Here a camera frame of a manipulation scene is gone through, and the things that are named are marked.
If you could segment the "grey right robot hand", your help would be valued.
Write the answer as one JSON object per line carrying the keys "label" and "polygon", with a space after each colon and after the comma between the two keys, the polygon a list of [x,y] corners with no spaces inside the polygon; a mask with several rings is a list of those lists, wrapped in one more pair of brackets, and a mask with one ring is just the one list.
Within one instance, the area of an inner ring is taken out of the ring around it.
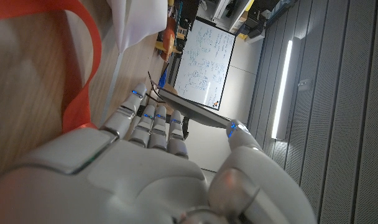
{"label": "grey right robot hand", "polygon": [[[0,223],[314,223],[297,183],[238,120],[178,100],[171,117],[138,84],[100,129],[30,152],[0,178]],[[231,153],[211,182],[190,161],[182,112],[224,128]]]}

